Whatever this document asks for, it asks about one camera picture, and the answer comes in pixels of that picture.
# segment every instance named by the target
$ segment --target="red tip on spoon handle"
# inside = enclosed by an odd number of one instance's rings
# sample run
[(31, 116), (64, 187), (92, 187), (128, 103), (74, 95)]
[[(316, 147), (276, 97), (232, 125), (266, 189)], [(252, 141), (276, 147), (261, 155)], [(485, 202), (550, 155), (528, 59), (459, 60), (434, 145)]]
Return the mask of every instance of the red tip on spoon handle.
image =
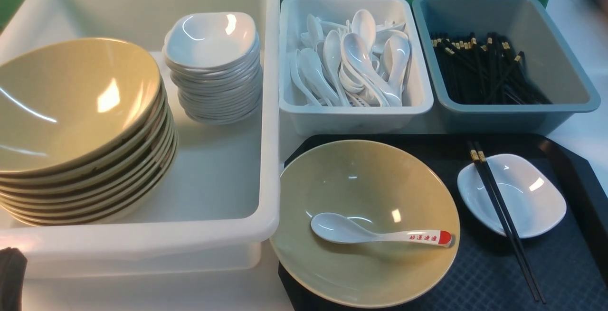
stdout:
[(439, 234), (439, 244), (443, 246), (450, 246), (452, 243), (452, 235), (445, 230), (442, 230)]

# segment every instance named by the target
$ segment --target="white plastic tub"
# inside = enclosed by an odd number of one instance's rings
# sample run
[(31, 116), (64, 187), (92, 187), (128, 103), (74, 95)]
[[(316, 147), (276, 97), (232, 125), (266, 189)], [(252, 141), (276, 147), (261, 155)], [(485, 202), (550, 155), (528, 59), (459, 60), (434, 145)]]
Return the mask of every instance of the white plastic tub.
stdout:
[[(315, 107), (306, 106), (306, 98), (291, 82), (287, 54), (300, 44), (306, 32), (306, 16), (344, 24), (360, 9), (367, 9), (376, 23), (385, 20), (406, 24), (412, 46), (412, 63), (404, 96), (410, 104), (404, 107)], [(280, 109), (289, 114), (295, 131), (302, 136), (314, 134), (386, 133), (401, 131), (415, 116), (433, 105), (433, 93), (426, 71), (412, 10), (405, 0), (283, 0), (280, 22)]]
[[(108, 225), (28, 227), (2, 210), (0, 248), (24, 251), (30, 277), (256, 265), (260, 242), (278, 224), (279, 1), (26, 0), (0, 36), (0, 63), (78, 37), (113, 37), (140, 45), (161, 66), (180, 148), (169, 176), (128, 218)], [(263, 109), (241, 123), (204, 126), (185, 116), (159, 51), (180, 17), (219, 11), (245, 12), (256, 21), (265, 64)]]

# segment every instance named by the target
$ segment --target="plastic tub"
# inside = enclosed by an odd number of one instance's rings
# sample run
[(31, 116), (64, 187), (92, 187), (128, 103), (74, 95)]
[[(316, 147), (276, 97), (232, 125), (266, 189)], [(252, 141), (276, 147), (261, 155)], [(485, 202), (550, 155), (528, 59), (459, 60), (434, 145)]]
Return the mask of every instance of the plastic tub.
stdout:
[[(28, 276), (249, 268), (278, 224), (280, 0), (26, 0), (0, 36), (0, 63), (78, 37), (131, 41), (157, 58), (180, 132), (178, 157), (141, 209), (115, 224), (27, 227), (0, 211), (0, 248), (28, 257)], [(245, 12), (263, 48), (263, 110), (228, 126), (189, 120), (160, 54), (184, 15)]]
[[(406, 107), (315, 107), (306, 106), (304, 94), (296, 88), (289, 74), (287, 54), (300, 43), (306, 32), (306, 16), (313, 14), (325, 21), (345, 23), (360, 9), (367, 9), (377, 23), (393, 20), (406, 24), (412, 46), (412, 60), (404, 95)], [(412, 10), (405, 0), (283, 0), (280, 21), (280, 102), (281, 110), (291, 116), (295, 130), (302, 136), (313, 134), (356, 134), (399, 131), (417, 115), (433, 105), (432, 89), (420, 47)]]
[[(448, 132), (532, 132), (548, 134), (574, 113), (599, 107), (597, 90), (564, 37), (537, 0), (414, 0), (430, 77)], [(552, 105), (463, 105), (447, 95), (430, 32), (479, 38), (488, 32), (507, 36), (524, 51), (530, 81)]]

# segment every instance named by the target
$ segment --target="white table surface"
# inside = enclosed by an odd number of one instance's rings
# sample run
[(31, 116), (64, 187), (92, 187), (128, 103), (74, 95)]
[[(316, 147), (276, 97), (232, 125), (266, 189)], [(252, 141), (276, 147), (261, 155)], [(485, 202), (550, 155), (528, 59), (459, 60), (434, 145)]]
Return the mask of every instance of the white table surface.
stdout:
[[(604, 99), (594, 113), (578, 114), (550, 138), (587, 158), (608, 190), (608, 17), (589, 0), (550, 0), (547, 11)], [(285, 160), (304, 140), (289, 119), (281, 124)], [(268, 243), (252, 270), (134, 277), (28, 280), (24, 311), (291, 311)]]

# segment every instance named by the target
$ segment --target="gray-blue plastic bin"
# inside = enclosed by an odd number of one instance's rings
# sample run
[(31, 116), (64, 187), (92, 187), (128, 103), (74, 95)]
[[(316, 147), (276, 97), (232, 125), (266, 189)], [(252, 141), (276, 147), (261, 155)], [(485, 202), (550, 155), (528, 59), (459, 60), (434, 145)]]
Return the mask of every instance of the gray-blue plastic bin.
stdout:
[[(599, 107), (597, 90), (537, 0), (414, 0), (413, 14), (448, 132), (548, 134), (574, 113)], [(430, 32), (507, 36), (525, 53), (525, 72), (552, 105), (463, 105), (448, 95)]]

